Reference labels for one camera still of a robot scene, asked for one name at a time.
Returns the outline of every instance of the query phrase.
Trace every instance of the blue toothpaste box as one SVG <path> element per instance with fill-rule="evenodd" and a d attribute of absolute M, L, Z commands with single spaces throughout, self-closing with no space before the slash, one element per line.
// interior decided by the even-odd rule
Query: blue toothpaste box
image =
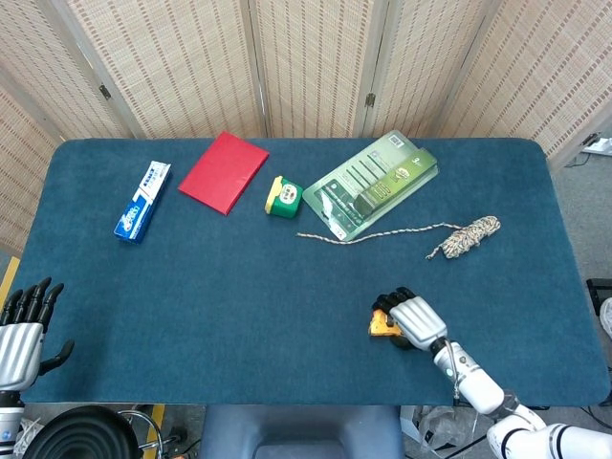
<path fill-rule="evenodd" d="M 132 201 L 115 227 L 115 235 L 120 240 L 137 244 L 142 241 L 169 171 L 170 164 L 151 162 Z"/>

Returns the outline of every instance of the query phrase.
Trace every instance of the black robotic finger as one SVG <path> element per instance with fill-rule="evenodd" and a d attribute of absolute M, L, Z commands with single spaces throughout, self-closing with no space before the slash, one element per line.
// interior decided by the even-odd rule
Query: black robotic finger
<path fill-rule="evenodd" d="M 375 311 L 380 309 L 385 314 L 389 314 L 389 311 L 391 311 L 391 309 L 396 307 L 398 304 L 399 303 L 391 300 L 388 295 L 379 295 L 379 297 L 376 298 L 376 302 L 372 305 L 372 309 Z"/>
<path fill-rule="evenodd" d="M 407 287 L 400 287 L 399 289 L 396 289 L 396 290 L 397 290 L 398 293 L 400 293 L 400 294 L 402 294 L 402 295 L 404 295 L 406 297 L 406 299 L 404 301 L 406 301 L 407 299 L 412 299 L 412 298 L 416 298 L 417 297 Z"/>
<path fill-rule="evenodd" d="M 19 299 L 21 294 L 23 294 L 22 290 L 14 292 L 4 303 L 2 314 L 0 314 L 0 327 L 12 323 L 12 317 L 14 315 L 15 308 L 17 307 L 17 300 Z"/>
<path fill-rule="evenodd" d="M 45 296 L 45 299 L 42 303 L 42 309 L 40 310 L 40 314 L 38 315 L 38 322 L 43 325 L 43 333 L 47 333 L 49 329 L 49 322 L 51 321 L 51 316 L 54 313 L 55 301 L 61 291 L 64 290 L 64 284 L 57 284 L 54 286 Z"/>
<path fill-rule="evenodd" d="M 28 312 L 28 306 L 30 305 L 30 298 L 32 298 L 32 294 L 34 293 L 35 285 L 32 285 L 28 290 L 26 290 L 19 301 L 17 301 L 17 307 L 15 309 L 15 314 L 12 317 L 12 323 L 21 323 L 26 318 L 26 314 Z"/>
<path fill-rule="evenodd" d="M 42 361 L 38 367 L 38 376 L 43 376 L 49 373 L 51 370 L 55 370 L 58 366 L 64 364 L 64 362 L 71 356 L 73 349 L 75 348 L 75 342 L 72 339 L 68 339 L 64 342 L 59 354 L 55 357 L 51 357 L 47 361 Z"/>
<path fill-rule="evenodd" d="M 34 289 L 32 299 L 30 300 L 30 305 L 28 306 L 28 312 L 26 314 L 26 322 L 38 321 L 38 315 L 40 314 L 40 308 L 42 307 L 42 298 L 45 295 L 45 291 L 47 290 L 47 287 L 49 287 L 49 284 L 51 284 L 51 278 L 47 277 L 41 280 Z"/>
<path fill-rule="evenodd" d="M 408 299 L 406 295 L 401 294 L 399 292 L 392 292 L 389 294 L 389 297 L 391 298 L 391 301 L 396 303 L 396 306 L 400 303 L 403 303 L 404 301 Z"/>

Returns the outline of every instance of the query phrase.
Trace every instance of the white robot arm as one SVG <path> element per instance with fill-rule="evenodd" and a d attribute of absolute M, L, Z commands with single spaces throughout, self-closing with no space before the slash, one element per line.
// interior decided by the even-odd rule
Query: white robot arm
<path fill-rule="evenodd" d="M 479 413 L 497 421 L 487 432 L 498 459 L 612 459 L 612 435 L 544 421 L 504 391 L 459 345 L 446 324 L 407 288 L 379 296 L 374 307 L 391 315 L 412 346 L 430 351 L 433 362 Z"/>

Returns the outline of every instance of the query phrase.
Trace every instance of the woven room divider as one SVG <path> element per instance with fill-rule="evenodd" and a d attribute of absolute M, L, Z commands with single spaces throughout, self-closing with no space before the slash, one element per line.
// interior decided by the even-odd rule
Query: woven room divider
<path fill-rule="evenodd" d="M 0 62 L 65 139 L 126 137 L 34 2 L 0 2 Z"/>
<path fill-rule="evenodd" d="M 146 137 L 262 137 L 238 0 L 69 0 Z"/>
<path fill-rule="evenodd" d="M 249 3 L 271 137 L 360 136 L 385 2 Z"/>
<path fill-rule="evenodd" d="M 26 244 L 57 142 L 0 86 L 0 250 Z"/>
<path fill-rule="evenodd" d="M 474 50 L 441 137 L 523 137 L 559 167 L 612 103 L 612 2 L 505 0 Z"/>
<path fill-rule="evenodd" d="M 392 2 L 364 135 L 433 135 L 489 0 Z"/>

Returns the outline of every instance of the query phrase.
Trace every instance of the blue table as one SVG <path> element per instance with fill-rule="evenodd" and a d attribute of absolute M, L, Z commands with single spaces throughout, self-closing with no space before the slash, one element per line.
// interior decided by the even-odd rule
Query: blue table
<path fill-rule="evenodd" d="M 14 286 L 66 284 L 45 354 L 75 352 L 27 402 L 450 404 L 426 353 L 367 335 L 380 293 L 406 285 L 450 335 L 525 404 L 585 405 L 609 380 L 539 146 L 513 139 L 418 140 L 440 174 L 371 228 L 469 224 L 501 230 L 455 260 L 425 255 L 447 229 L 354 246 L 305 206 L 264 203 L 273 177 L 308 186 L 367 144 L 255 140 L 271 156 L 228 217 L 177 190 L 211 140 L 86 140 L 52 160 Z M 113 236 L 151 160 L 172 163 L 142 244 Z"/>

